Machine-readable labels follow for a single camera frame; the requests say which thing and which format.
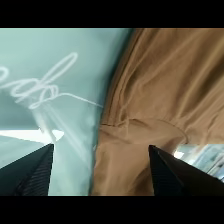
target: white handwritten lettering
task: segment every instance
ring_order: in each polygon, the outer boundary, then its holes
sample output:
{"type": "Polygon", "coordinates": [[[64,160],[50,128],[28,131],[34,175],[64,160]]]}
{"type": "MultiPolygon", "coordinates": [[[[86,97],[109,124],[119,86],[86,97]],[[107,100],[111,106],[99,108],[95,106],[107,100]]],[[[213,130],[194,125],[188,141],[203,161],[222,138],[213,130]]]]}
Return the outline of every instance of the white handwritten lettering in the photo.
{"type": "MultiPolygon", "coordinates": [[[[17,98],[17,100],[15,101],[16,103],[19,103],[30,97],[32,94],[41,91],[38,101],[29,105],[29,109],[31,110],[38,108],[44,102],[56,99],[60,96],[70,96],[78,100],[93,104],[95,106],[102,107],[95,102],[89,101],[71,93],[59,93],[59,88],[57,85],[49,85],[60,76],[62,76],[65,72],[67,72],[74,65],[77,58],[78,54],[76,52],[73,52],[64,57],[56,65],[54,65],[41,80],[38,80],[36,78],[21,79],[1,85],[0,89],[11,88],[10,94],[11,96],[17,98]],[[31,88],[26,91],[21,91],[22,88],[30,84],[32,84],[31,88]]],[[[0,83],[4,82],[8,78],[8,76],[9,69],[4,66],[0,66],[0,83]]]]}

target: brown sleeve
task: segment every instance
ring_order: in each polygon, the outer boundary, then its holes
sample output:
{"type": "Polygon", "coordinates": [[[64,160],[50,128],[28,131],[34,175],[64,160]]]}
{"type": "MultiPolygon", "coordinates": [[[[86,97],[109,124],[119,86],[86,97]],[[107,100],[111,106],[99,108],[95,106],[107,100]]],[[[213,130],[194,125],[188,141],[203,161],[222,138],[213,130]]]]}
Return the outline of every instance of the brown sleeve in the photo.
{"type": "Polygon", "coordinates": [[[137,29],[99,132],[95,195],[151,195],[149,144],[223,143],[224,29],[137,29]]]}

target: wrinkled fabric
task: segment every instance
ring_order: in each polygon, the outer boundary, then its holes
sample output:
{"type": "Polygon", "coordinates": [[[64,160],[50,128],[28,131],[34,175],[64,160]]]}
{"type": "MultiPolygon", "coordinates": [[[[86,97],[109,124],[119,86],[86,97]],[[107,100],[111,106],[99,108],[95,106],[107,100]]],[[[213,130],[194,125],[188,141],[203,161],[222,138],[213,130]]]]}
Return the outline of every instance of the wrinkled fabric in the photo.
{"type": "Polygon", "coordinates": [[[136,29],[101,121],[92,195],[153,195],[148,145],[224,143],[224,29],[136,29]]]}

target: brown garment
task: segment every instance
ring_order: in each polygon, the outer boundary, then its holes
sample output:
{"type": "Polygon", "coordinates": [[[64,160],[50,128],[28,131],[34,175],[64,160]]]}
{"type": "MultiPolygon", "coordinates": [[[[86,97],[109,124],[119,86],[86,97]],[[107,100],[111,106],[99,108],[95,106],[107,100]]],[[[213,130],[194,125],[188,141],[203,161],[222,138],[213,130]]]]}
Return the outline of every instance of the brown garment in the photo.
{"type": "Polygon", "coordinates": [[[224,143],[224,29],[136,29],[99,132],[93,195],[153,195],[148,145],[224,143]]]}

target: light blue surface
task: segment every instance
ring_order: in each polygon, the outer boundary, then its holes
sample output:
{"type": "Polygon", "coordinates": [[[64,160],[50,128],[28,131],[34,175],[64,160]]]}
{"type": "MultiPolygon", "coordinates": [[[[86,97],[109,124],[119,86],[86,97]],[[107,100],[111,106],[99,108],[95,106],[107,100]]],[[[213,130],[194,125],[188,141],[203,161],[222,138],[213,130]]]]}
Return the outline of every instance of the light blue surface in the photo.
{"type": "MultiPolygon", "coordinates": [[[[102,112],[98,105],[104,104],[130,32],[124,28],[0,29],[0,130],[40,127],[52,138],[49,195],[88,194],[102,112]],[[53,129],[64,136],[56,141],[53,129]]],[[[2,136],[0,143],[0,167],[43,145],[2,136]]]]}

